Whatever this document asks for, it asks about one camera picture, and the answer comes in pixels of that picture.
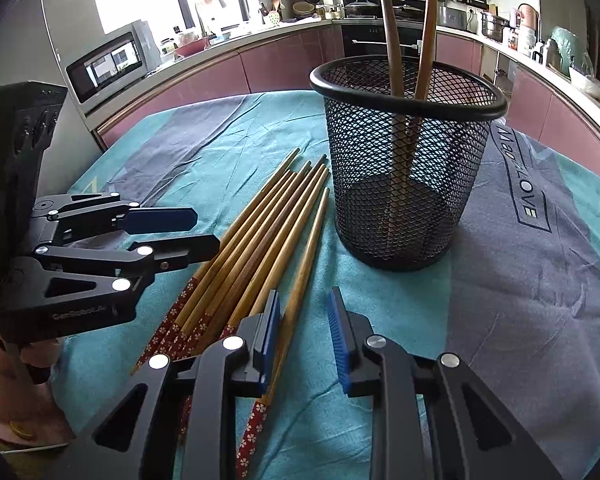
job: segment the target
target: basket base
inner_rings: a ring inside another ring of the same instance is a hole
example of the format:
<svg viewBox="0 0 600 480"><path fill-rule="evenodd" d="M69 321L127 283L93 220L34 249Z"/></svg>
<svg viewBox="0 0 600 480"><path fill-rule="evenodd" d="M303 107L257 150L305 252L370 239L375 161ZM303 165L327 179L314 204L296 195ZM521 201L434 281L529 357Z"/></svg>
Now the basket base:
<svg viewBox="0 0 600 480"><path fill-rule="evenodd" d="M359 205L370 193L374 194L376 200L373 208L367 205L364 221L361 221L360 217L356 219L356 228L361 233L359 237L356 237L355 240L347 238L341 229L337 212L334 222L336 232L347 251L368 266L394 271L423 269L442 258L449 248L450 237L448 243L432 256L422 257L425 246L435 238L444 238L443 233L445 232L448 236L448 233L455 228L451 211L437 191L419 181L410 179L410 198L419 204L419 215L417 219L411 219L401 224L400 228L404 232L398 232L398 234L404 235L409 231L413 232L417 227L422 230L422 225L418 226L416 222L426 222L424 229L426 234L423 235L422 240L413 240L410 245L396 249L395 254L380 256L378 255L378 240L386 240L388 237L389 227L386 212L391 200L390 182L391 176L382 174L366 178L351 186L342 199L344 209L350 208L352 211L356 211L356 205ZM386 192L378 193L379 188L385 189Z"/></svg>

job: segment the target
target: oven handle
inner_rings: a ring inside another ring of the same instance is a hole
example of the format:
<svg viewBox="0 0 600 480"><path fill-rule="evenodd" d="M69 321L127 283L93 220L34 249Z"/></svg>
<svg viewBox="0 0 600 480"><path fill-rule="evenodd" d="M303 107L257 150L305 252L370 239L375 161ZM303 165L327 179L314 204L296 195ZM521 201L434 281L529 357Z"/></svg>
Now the oven handle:
<svg viewBox="0 0 600 480"><path fill-rule="evenodd" d="M355 44L365 44L365 45L386 45L386 43L384 43L383 41L359 41L359 40L351 40L353 43ZM412 48L414 50L417 50L418 52L420 51L420 41L418 40L418 43L415 45L403 45L400 44L400 46L403 46L404 48Z"/></svg>

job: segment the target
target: microwave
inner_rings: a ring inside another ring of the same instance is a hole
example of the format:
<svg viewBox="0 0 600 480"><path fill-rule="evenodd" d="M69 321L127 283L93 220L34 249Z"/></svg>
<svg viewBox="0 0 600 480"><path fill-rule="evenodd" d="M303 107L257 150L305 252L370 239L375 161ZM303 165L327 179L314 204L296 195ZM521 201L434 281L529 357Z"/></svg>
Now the microwave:
<svg viewBox="0 0 600 480"><path fill-rule="evenodd" d="M80 110L88 115L160 63L148 23L138 20L63 59L61 69Z"/></svg>

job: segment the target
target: white countertop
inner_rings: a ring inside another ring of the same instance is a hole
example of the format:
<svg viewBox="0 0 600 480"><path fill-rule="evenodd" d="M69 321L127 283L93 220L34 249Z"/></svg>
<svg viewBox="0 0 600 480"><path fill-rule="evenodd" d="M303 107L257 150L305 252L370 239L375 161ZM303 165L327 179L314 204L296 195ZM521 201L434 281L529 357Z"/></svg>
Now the white countertop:
<svg viewBox="0 0 600 480"><path fill-rule="evenodd" d="M373 24L376 24L376 22L378 22L379 25L382 24L381 20L360 20L355 18L333 20L333 23L347 25L357 23L371 23L372 21ZM107 119L116 114L117 111L127 106L134 100L138 99L140 96L147 93L151 89L160 86L165 81L169 80L170 78L173 78L179 73L184 72L185 70L189 70L204 62L207 62L208 60L214 57L230 53L231 51L237 50L241 47L248 46L248 44L250 43L255 43L257 41L266 40L268 38L273 38L281 34L288 34L289 32L303 30L306 28L330 25L331 23L331 20L320 20L314 18L307 18L305 20L302 20L301 22L295 23L280 23L278 26L273 28L263 28L261 30L254 31L246 36L241 36L239 38L235 38L234 40L224 41L222 43L219 43L218 45L208 48L203 52L200 52L199 54L194 54L193 56L187 57L178 62L171 63L162 70L159 70L151 76L145 77L144 79L135 83L133 86L129 87L125 91L120 92L120 94L116 95L114 98L110 99L107 103L105 103L96 111L94 111L94 113L90 114L86 118L87 127L90 130L96 129ZM399 22L398 26L414 28L422 27L422 25L418 23ZM533 61L531 58L524 56L516 50L510 49L508 46L505 46L501 43L497 43L496 41L490 40L483 36L478 36L476 34L472 34L464 30L456 30L454 28L447 27L438 27L438 31L453 36L467 38L473 41L479 41L485 46L488 46L493 50L497 50L498 52L504 54L505 56L509 57L516 63L519 63L520 65L524 66L526 69L533 72L536 76L543 79L546 83L557 89L557 91L563 94L585 115L587 115L592 123L596 124L600 128L600 104L593 100L591 97L580 92L577 88L573 87L568 80L562 78L557 73L552 72L552 70L547 69L546 67Z"/></svg>

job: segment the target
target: silver screw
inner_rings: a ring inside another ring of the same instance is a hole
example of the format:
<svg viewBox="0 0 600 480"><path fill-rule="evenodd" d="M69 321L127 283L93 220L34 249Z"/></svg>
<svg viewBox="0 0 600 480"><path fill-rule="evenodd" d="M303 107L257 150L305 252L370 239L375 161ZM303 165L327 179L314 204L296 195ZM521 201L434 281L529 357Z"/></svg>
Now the silver screw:
<svg viewBox="0 0 600 480"><path fill-rule="evenodd" d="M113 290L122 292L123 290L127 290L131 286L131 282L126 278L118 278L117 280L113 280L111 286L113 287Z"/></svg>
<svg viewBox="0 0 600 480"><path fill-rule="evenodd" d="M384 348L386 346L386 339L381 335L370 335L366 338L366 344L371 348Z"/></svg>
<svg viewBox="0 0 600 480"><path fill-rule="evenodd" d="M231 336L225 338L224 341L222 341L222 346L224 346L227 350L237 350L243 344L244 344L243 339L237 335L231 335Z"/></svg>
<svg viewBox="0 0 600 480"><path fill-rule="evenodd" d="M154 370L164 368L169 364L169 358L165 354L156 354L149 359L149 366Z"/></svg>
<svg viewBox="0 0 600 480"><path fill-rule="evenodd" d="M148 254L154 252L154 248L149 247L148 245L143 245L138 247L136 251L138 251L138 254L140 254L141 256L147 256Z"/></svg>
<svg viewBox="0 0 600 480"><path fill-rule="evenodd" d="M447 368L456 368L460 364L460 358L456 354L442 354L440 362Z"/></svg>

